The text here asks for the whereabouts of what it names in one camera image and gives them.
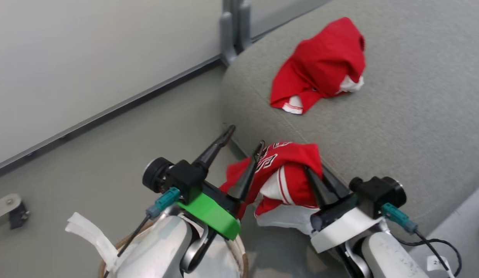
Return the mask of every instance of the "gray sofa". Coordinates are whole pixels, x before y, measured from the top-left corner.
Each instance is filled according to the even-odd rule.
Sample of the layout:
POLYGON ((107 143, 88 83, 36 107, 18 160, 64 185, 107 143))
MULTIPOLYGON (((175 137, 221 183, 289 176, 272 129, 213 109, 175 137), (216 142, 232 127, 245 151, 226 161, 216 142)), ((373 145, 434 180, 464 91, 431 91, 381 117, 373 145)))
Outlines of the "gray sofa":
POLYGON ((319 144, 347 184, 391 176, 429 234, 479 188, 479 0, 332 0, 244 51, 222 84, 222 118, 250 152, 260 139, 319 144), (365 37, 365 85, 304 115, 269 105, 297 44, 347 16, 365 37))

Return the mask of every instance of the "gray upholstered surface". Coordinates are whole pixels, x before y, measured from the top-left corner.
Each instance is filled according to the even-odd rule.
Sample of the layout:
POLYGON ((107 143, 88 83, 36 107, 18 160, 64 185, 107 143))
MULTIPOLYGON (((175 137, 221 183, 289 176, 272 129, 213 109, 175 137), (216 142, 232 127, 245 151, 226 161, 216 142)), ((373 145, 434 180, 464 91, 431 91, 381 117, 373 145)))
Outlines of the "gray upholstered surface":
POLYGON ((245 150, 259 139, 319 144, 346 183, 392 176, 424 233, 479 187, 479 0, 333 0, 241 54, 222 86, 223 122, 245 150), (348 16, 365 36, 365 85, 305 115, 269 106, 296 45, 348 16))

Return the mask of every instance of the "gray floor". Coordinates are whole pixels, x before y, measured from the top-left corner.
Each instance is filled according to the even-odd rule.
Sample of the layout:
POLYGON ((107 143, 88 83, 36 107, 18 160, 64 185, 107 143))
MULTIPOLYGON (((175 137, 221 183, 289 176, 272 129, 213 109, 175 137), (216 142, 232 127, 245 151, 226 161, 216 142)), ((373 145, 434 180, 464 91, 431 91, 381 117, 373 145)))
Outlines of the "gray floor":
MULTIPOLYGON (((156 198, 141 184, 146 164, 159 156, 191 160, 220 133, 223 73, 205 72, 0 176, 0 197, 19 193, 32 213, 21 229, 0 227, 0 278, 95 278, 100 257, 64 231, 66 220, 77 211, 112 242, 132 232, 156 198)), ((237 157, 224 149, 208 181, 225 181, 237 157)), ((344 276, 337 262, 312 251, 306 236, 257 227, 251 210, 241 237, 254 278, 344 276)))

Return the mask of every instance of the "white tape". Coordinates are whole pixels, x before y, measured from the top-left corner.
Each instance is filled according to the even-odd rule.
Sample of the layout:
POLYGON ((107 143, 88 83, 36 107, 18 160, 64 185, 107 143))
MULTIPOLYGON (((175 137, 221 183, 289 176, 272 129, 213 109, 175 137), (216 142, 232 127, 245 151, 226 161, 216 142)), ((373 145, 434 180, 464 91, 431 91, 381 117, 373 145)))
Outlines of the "white tape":
POLYGON ((454 274, 451 271, 451 267, 449 266, 449 262, 447 259, 443 256, 441 256, 442 260, 446 264, 447 268, 449 269, 446 271, 444 269, 444 266, 440 263, 439 259, 437 256, 428 256, 426 259, 426 269, 427 271, 435 271, 435 270, 441 270, 441 271, 446 271, 447 274, 449 275, 449 278, 454 278, 454 274))
POLYGON ((114 269, 118 259, 117 250, 96 225, 81 216, 80 213, 75 212, 68 219, 65 231, 77 234, 90 242, 95 246, 102 260, 104 260, 107 270, 111 271, 114 269))

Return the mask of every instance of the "white panel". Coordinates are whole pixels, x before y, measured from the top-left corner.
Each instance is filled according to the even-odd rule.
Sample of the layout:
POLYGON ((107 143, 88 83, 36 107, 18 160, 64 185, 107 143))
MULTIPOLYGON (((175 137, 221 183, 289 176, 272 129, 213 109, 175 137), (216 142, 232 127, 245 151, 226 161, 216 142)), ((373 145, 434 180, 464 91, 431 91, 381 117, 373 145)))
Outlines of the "white panel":
POLYGON ((218 55, 221 0, 0 0, 0 162, 218 55))
POLYGON ((251 0, 251 2, 251 35, 255 37, 320 7, 329 0, 251 0))

